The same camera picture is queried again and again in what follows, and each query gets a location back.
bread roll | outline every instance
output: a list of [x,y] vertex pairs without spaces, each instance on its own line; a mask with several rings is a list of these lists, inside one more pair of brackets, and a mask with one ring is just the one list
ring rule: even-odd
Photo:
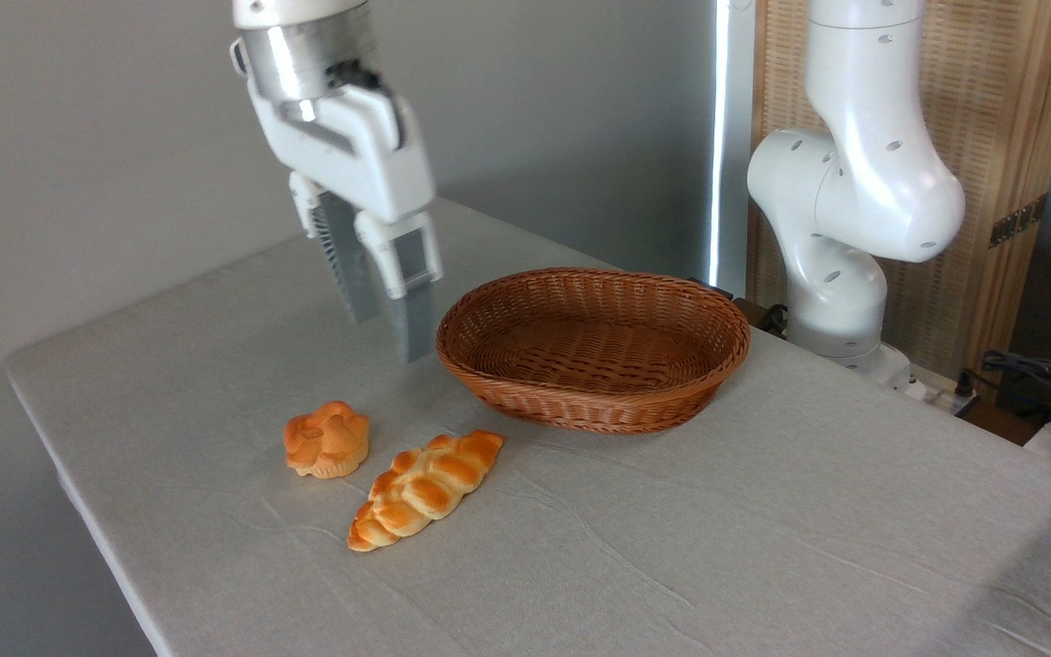
[[355,514],[348,548],[371,552],[449,515],[462,495],[483,481],[503,442],[496,433],[472,432],[459,438],[437,436],[425,449],[396,454]]
[[354,473],[368,457],[368,425],[367,415],[356,415],[342,401],[292,418],[283,432],[287,466],[321,479]]

metal cylinder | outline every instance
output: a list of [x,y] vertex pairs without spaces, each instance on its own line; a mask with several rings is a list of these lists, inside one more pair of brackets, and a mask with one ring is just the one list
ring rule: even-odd
[[259,93],[276,105],[329,96],[332,66],[358,61],[374,67],[375,37],[367,3],[305,24],[243,29],[246,59]]

wooden partition screen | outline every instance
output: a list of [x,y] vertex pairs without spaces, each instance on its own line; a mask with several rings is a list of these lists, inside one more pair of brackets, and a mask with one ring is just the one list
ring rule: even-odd
[[[758,3],[754,142],[822,128],[805,100],[806,0]],[[1051,0],[929,0],[923,117],[964,184],[964,228],[922,265],[880,260],[889,294],[883,340],[954,377],[984,349],[1008,349],[1051,178]],[[770,226],[751,212],[748,296],[785,302]]]

power cord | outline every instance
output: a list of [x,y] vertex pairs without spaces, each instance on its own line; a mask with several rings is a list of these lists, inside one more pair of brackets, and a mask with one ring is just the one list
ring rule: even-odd
[[[1008,371],[1008,373],[1017,375],[1017,378],[1013,379],[1013,384],[1017,384],[1025,378],[1030,378],[1044,388],[1047,388],[1047,390],[1051,390],[1051,361],[1047,358],[1025,357],[1019,354],[1004,352],[1004,350],[989,349],[981,357],[981,369],[984,371]],[[984,375],[981,375],[975,370],[963,370],[956,391],[970,390],[972,382],[984,384],[995,391],[1005,392],[1005,394],[1019,401],[1019,403],[1032,406],[1037,411],[1051,411],[1051,401],[1038,398],[1037,396],[1027,394],[1025,391],[1016,390],[1010,384],[997,384],[990,378],[984,377]]]

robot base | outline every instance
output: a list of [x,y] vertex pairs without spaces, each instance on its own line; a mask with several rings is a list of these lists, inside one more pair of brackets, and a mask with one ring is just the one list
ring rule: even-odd
[[868,350],[864,354],[829,357],[829,361],[846,367],[847,370],[858,371],[859,374],[872,379],[872,382],[913,398],[922,399],[923,395],[926,395],[926,387],[918,383],[916,378],[910,374],[908,357],[903,355],[901,350],[887,344],[880,343],[877,348]]

